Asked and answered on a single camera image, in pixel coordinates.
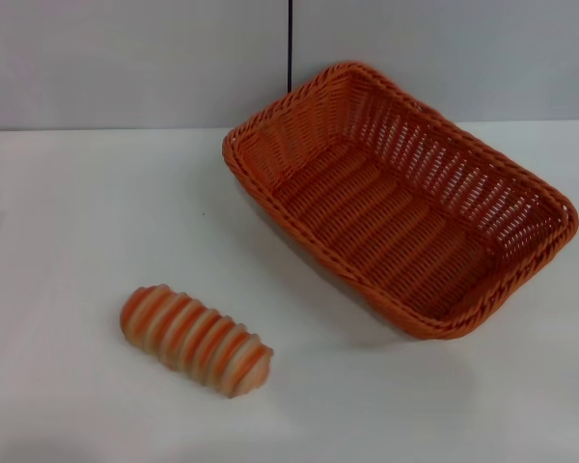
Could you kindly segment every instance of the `orange stripe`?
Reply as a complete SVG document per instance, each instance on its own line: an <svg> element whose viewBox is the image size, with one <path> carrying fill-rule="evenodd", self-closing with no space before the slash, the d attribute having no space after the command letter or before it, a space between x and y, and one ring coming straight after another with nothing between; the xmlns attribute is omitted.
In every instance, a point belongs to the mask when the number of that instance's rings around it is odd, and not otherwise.
<svg viewBox="0 0 579 463"><path fill-rule="evenodd" d="M249 339L248 333L240 333L238 336L235 337L235 340L226 347L225 352L223 353L223 357L219 359L219 363L217 364L217 368L214 369L214 372L218 379L221 379L221 375L225 371L225 368L228 366L228 363L232 359L232 356L238 350L238 348L247 342Z"/></svg>
<svg viewBox="0 0 579 463"><path fill-rule="evenodd" d="M257 349L255 349L255 352L253 354L251 354L251 356L247 360L244 361L242 368L238 371L238 373L235 377L235 382L234 382L234 385L232 386L232 390L238 384L240 384L240 381L242 381L244 379L244 377L251 370L251 368L253 368L255 366L255 364L260 361L260 359L266 353L266 350L267 349L266 349L265 345L260 345Z"/></svg>
<svg viewBox="0 0 579 463"><path fill-rule="evenodd" d="M189 302L191 302L191 298L189 296L185 296L183 299L179 299L177 301L177 304L174 306L173 309L165 313L165 316L158 324L158 331L156 332L154 338L152 339L152 350L154 352L163 341L163 338L165 338L167 330L169 330L170 326L172 325L172 321L178 316L180 312L182 312L182 310L184 310L184 308Z"/></svg>
<svg viewBox="0 0 579 463"><path fill-rule="evenodd" d="M128 325L131 317L135 313L137 307L142 303L146 296L154 291L155 288L156 286L150 286L147 288L140 287L139 289L135 290L128 301L126 301L126 304L124 304L123 307L123 311L120 314L120 327L122 328L123 332L126 329L126 325Z"/></svg>
<svg viewBox="0 0 579 463"><path fill-rule="evenodd" d="M195 323L195 320L197 320L200 317L200 315L202 313L204 313L205 311L206 311L206 307L200 306L197 309L195 309L194 311L192 311L191 314L188 315L182 321L182 325L180 325L180 327L176 330L176 332L174 333L174 337L170 341L170 347L168 349L168 353L170 355L178 354L178 352L176 352L176 350L179 348L180 344L184 340L184 337L186 336L189 329L191 328L191 325L193 325L193 323Z"/></svg>
<svg viewBox="0 0 579 463"><path fill-rule="evenodd" d="M228 320L228 323L226 323L225 326L221 328L215 335L215 337L208 343L208 345L206 346L206 350L202 352L202 360L200 361L200 368L204 368L206 366L210 358L210 355L212 355L212 352L216 350L216 348L221 343L223 338L225 338L225 335L227 335L230 332L230 330L234 327L235 324L232 321Z"/></svg>
<svg viewBox="0 0 579 463"><path fill-rule="evenodd" d="M195 355L195 351L197 350L198 345L200 345L200 343L206 336L206 333L210 331L210 328L212 328L214 324L220 319L221 314L217 313L213 315L209 320L206 321L206 323L204 323L204 325L200 327L199 331L193 337L193 341L191 342L191 345L189 346L189 349L186 351L186 354L184 356L187 365L191 365L191 362L193 361L193 355Z"/></svg>
<svg viewBox="0 0 579 463"><path fill-rule="evenodd" d="M172 296L172 291L167 288L165 292L159 294L156 301L150 304L148 311L140 317L139 323L133 329L133 335L137 338L140 335L146 333L150 327L150 323L154 316L157 314L158 310L163 307L163 304Z"/></svg>

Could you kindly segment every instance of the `wicker basket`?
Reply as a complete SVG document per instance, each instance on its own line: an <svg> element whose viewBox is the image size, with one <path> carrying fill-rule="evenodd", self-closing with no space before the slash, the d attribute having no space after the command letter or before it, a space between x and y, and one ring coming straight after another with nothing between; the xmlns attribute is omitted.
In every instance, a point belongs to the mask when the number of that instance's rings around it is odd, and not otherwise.
<svg viewBox="0 0 579 463"><path fill-rule="evenodd" d="M223 154L291 236L421 339L473 331L578 228L565 196L358 63L232 130Z"/></svg>

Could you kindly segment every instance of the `basket bottom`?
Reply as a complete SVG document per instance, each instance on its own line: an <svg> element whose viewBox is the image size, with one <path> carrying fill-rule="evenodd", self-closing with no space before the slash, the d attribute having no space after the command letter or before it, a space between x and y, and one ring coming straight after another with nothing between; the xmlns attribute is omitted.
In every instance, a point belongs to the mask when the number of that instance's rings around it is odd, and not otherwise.
<svg viewBox="0 0 579 463"><path fill-rule="evenodd" d="M455 305L495 267L493 253L439 204L349 142L319 153L273 194L364 279L430 318L464 312Z"/></svg>

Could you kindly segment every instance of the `basket rim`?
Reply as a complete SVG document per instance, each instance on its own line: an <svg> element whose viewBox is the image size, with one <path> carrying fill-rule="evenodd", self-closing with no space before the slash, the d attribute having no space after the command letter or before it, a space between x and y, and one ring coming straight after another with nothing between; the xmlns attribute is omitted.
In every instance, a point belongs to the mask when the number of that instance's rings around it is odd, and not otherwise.
<svg viewBox="0 0 579 463"><path fill-rule="evenodd" d="M320 242L308 227L296 220L264 185L255 180L252 172L244 165L239 155L240 144L252 134L274 123L278 118L291 111L298 103L308 98L313 90L326 86L334 79L347 78L348 75L352 73L357 73L361 77L368 79L378 90L400 101L407 111L420 115L422 118L427 118L428 122L434 127L439 126L447 133L450 133L451 144L459 143L463 148L474 152L478 156L484 157L488 160L491 168L496 171L505 172L509 176L511 175L510 171L513 171L511 176L514 177L516 181L519 181L533 191L540 192L542 197L553 208L554 212L560 213L560 225L554 229L550 235L545 237L529 256L516 265L505 269L505 273L496 275L497 278L491 279L489 286L481 291L481 297L476 303L469 306L467 311L460 313L456 318L442 321L422 315L383 291L378 286L375 286L369 279L365 278L358 269L345 262L340 255ZM405 321L413 325L419 324L427 331L431 332L436 330L440 334L454 332L455 336L453 337L462 336L462 334L472 331L485 321L495 309L504 303L515 289L529 280L540 268L555 257L557 252L566 245L579 227L577 211L566 196L530 171L516 164L503 153L490 147L472 134L460 129L454 123L445 119L435 109L430 108L401 90L400 87L379 71L359 62L345 62L326 68L310 82L273 102L252 116L246 123L231 130L223 141L223 155L226 163L245 189L247 189L250 194L253 194L254 190L259 193L256 199L265 203L262 205L266 211L275 219L283 218L284 221L289 222L293 229L290 233L292 237L314 254L321 263L330 263L337 268L339 266L342 267L343 272L338 270L333 270L333 272L358 290L372 304L375 306L385 305L385 312L396 322ZM493 298L495 298L496 303L491 305L489 301ZM467 305L465 297L457 301L454 307L464 302ZM490 309L485 310L485 307L489 305L491 305ZM459 335L457 332L464 325L466 329L461 330L463 333Z"/></svg>

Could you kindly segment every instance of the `orange wicker basket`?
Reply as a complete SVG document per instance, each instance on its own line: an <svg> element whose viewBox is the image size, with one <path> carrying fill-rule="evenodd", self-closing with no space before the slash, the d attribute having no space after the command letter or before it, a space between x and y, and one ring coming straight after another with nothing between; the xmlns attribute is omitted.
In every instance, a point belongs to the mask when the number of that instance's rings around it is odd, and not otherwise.
<svg viewBox="0 0 579 463"><path fill-rule="evenodd" d="M473 331L579 224L564 195L358 63L232 130L223 154L291 236L421 339Z"/></svg>

